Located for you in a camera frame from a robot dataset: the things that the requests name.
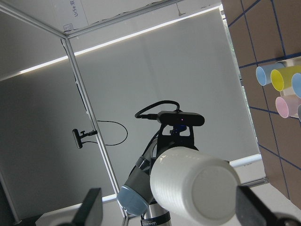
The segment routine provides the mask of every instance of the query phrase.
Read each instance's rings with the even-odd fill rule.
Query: label
[[[63,31],[88,25],[81,0],[51,0],[58,23]]]

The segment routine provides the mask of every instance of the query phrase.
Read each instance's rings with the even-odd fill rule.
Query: cup
[[[301,99],[296,95],[289,95],[276,98],[276,108],[281,117],[287,118],[298,113],[298,106]]]
[[[221,225],[235,214],[235,170],[221,159],[186,147],[162,153],[150,174],[154,198],[164,209],[204,225]]]
[[[296,73],[293,75],[292,87],[295,94],[301,98],[301,73]]]
[[[271,72],[271,81],[277,91],[282,91],[292,86],[292,77],[301,72],[301,66],[291,66],[274,69]]]
[[[301,121],[301,105],[299,105],[298,107],[298,117],[299,117],[299,121]]]
[[[258,66],[256,68],[256,78],[259,84],[265,86],[271,83],[271,72],[274,69],[284,68],[282,63],[275,63],[271,65]]]

